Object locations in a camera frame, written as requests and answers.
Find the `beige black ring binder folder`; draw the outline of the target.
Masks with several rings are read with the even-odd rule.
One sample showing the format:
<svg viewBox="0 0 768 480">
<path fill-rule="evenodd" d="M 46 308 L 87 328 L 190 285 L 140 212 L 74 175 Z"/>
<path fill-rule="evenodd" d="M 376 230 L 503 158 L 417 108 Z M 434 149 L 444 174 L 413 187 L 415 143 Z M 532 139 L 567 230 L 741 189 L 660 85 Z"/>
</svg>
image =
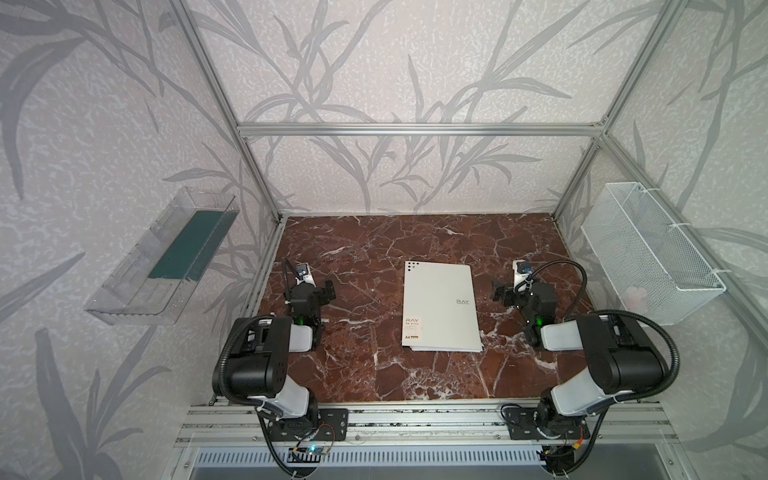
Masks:
<svg viewBox="0 0 768 480">
<path fill-rule="evenodd" d="M 419 352 L 483 350 L 468 265 L 405 264 L 401 344 Z"/>
</svg>

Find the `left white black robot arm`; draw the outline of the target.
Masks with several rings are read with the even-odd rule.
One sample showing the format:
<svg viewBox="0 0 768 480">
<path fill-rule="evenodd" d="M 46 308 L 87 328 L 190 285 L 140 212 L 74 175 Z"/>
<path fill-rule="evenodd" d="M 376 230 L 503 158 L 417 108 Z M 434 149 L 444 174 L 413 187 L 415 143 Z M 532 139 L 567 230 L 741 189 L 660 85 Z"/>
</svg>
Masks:
<svg viewBox="0 0 768 480">
<path fill-rule="evenodd" d="M 336 298 L 332 281 L 302 281 L 288 290 L 288 313 L 239 318 L 212 374 L 212 390 L 232 403 L 252 406 L 275 424 L 314 429 L 320 420 L 310 389 L 288 374 L 289 356 L 317 349 L 324 332 L 321 309 Z"/>
</svg>

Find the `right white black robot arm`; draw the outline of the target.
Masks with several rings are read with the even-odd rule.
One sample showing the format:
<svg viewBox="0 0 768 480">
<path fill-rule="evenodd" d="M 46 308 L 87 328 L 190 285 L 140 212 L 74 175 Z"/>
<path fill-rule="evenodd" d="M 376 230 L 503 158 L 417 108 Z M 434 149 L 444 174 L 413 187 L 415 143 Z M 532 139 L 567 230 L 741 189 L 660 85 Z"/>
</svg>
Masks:
<svg viewBox="0 0 768 480">
<path fill-rule="evenodd" d="M 515 307 L 533 348 L 581 351 L 586 367 L 570 380 L 546 390 L 533 420 L 540 429 L 603 414 L 614 404 L 656 396 L 677 379 L 679 348 L 668 332 L 647 317 L 625 310 L 596 310 L 560 323 L 558 297 L 544 282 L 513 285 L 492 282 L 491 298 Z"/>
</svg>

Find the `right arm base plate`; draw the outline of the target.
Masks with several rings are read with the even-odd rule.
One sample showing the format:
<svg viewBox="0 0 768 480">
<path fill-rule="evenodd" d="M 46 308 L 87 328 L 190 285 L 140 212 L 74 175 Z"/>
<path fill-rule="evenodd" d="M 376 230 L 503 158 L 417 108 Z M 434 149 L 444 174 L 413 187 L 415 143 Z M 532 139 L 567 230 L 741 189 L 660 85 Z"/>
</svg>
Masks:
<svg viewBox="0 0 768 480">
<path fill-rule="evenodd" d="M 500 414 L 511 440 L 578 443 L 591 437 L 585 417 L 563 416 L 547 405 L 533 408 L 507 403 L 501 406 Z"/>
</svg>

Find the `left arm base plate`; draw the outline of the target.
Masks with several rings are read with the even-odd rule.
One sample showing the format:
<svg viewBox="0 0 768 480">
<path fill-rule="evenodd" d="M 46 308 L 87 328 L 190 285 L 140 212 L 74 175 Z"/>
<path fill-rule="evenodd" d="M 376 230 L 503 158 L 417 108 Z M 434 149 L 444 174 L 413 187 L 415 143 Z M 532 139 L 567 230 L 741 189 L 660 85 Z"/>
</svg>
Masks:
<svg viewBox="0 0 768 480">
<path fill-rule="evenodd" d="M 272 441 L 298 441 L 310 437 L 321 441 L 343 441 L 349 425 L 346 408 L 310 410 L 300 418 L 269 421 L 267 431 Z"/>
</svg>

